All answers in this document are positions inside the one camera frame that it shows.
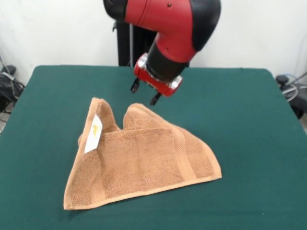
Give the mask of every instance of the green table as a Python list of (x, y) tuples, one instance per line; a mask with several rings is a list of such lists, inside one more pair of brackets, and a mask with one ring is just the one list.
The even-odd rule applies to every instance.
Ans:
[(307, 226), (307, 138), (263, 69), (186, 69), (152, 109), (213, 149), (221, 180), (64, 211), (63, 195), (92, 97), (117, 122), (136, 94), (130, 68), (40, 66), (0, 136), (1, 230), (298, 230)]

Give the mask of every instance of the white wall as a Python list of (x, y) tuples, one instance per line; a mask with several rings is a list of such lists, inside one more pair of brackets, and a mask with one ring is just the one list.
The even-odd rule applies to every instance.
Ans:
[[(102, 0), (1, 0), (0, 52), (26, 83), (37, 65), (116, 66), (117, 38)], [(307, 0), (222, 0), (193, 67), (307, 70)]]

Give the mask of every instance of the care tag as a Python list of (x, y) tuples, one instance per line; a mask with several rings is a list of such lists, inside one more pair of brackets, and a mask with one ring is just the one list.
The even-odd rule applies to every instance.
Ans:
[(99, 117), (95, 114), (90, 133), (85, 144), (84, 154), (96, 149), (102, 132), (102, 123)]

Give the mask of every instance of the towel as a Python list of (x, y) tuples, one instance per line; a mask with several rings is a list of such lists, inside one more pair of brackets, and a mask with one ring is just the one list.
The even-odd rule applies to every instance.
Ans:
[(206, 143), (139, 103), (128, 107), (120, 129), (107, 101), (93, 98), (78, 144), (65, 210), (222, 178)]

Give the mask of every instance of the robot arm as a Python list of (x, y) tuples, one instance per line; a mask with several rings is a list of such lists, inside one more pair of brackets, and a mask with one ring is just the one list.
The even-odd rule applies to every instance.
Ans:
[(104, 0), (104, 5), (119, 22), (157, 31), (149, 53), (136, 64), (134, 86), (141, 79), (160, 96), (170, 96), (179, 87), (179, 75), (205, 46), (221, 13), (220, 0)]

